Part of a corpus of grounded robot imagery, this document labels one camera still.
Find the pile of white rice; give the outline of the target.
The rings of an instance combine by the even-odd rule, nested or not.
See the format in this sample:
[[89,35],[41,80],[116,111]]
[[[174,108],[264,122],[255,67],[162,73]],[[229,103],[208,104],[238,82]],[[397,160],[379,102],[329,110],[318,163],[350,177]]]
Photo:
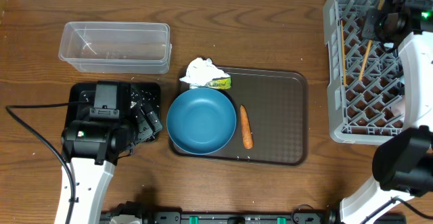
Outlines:
[[[84,90],[79,95],[80,102],[89,102],[89,105],[81,105],[77,109],[76,115],[84,118],[89,115],[90,107],[95,100],[95,89]],[[136,116],[141,110],[142,114],[150,113],[151,110],[160,115],[160,89],[143,86],[131,87],[131,116]]]

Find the wooden chopstick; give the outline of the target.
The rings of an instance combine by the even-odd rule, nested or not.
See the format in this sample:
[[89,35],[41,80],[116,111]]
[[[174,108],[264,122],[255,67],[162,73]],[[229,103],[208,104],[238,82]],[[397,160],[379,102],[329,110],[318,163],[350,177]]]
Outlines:
[[[384,2],[385,2],[385,0],[380,0],[380,2],[378,4],[378,10],[382,10]],[[370,52],[372,44],[373,44],[373,40],[371,40],[371,39],[368,40],[367,49],[366,49],[365,54],[364,54],[363,63],[362,63],[362,66],[361,66],[361,71],[359,73],[359,78],[358,78],[359,81],[362,81],[362,79],[363,79],[365,67],[366,67],[366,64],[367,64],[367,61],[368,61],[369,52]]]
[[346,54],[345,54],[345,40],[344,40],[344,23],[343,23],[343,19],[340,20],[340,34],[341,34],[341,48],[342,48],[343,85],[344,85],[344,87],[347,87],[347,80],[346,80]]

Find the pale pink cup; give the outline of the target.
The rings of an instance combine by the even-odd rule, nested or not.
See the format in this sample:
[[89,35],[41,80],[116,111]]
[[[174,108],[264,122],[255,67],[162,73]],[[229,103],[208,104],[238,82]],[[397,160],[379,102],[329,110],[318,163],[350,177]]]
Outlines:
[[402,98],[395,104],[393,104],[391,107],[391,112],[395,115],[404,115],[405,114],[405,98]]

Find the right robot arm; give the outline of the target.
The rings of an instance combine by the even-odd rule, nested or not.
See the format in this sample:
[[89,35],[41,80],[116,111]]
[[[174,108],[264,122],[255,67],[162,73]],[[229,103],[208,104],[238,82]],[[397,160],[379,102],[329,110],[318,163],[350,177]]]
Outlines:
[[324,223],[396,223],[432,191],[432,0],[327,0],[329,131],[376,146],[371,177]]

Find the orange carrot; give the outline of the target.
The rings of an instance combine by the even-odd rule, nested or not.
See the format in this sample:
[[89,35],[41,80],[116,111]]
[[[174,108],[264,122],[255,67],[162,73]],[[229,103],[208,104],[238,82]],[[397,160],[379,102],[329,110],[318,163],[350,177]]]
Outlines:
[[253,142],[252,132],[250,128],[250,121],[248,119],[248,113],[244,105],[240,106],[240,119],[241,119],[241,126],[242,126],[243,145],[246,149],[252,149],[254,142]]

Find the dark blue bowl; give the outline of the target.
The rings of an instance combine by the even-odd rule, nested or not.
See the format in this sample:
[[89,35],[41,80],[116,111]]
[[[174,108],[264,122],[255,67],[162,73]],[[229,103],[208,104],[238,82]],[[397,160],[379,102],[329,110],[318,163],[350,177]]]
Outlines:
[[231,100],[220,91],[205,87],[176,97],[166,118],[172,142],[196,155],[212,154],[225,147],[236,126],[237,114]]

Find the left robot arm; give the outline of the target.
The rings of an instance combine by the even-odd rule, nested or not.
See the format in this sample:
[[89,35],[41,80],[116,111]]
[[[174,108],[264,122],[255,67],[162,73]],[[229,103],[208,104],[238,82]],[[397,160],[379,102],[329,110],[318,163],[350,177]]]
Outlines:
[[163,129],[156,83],[98,81],[70,90],[61,134],[62,190],[56,223],[98,223],[118,160]]

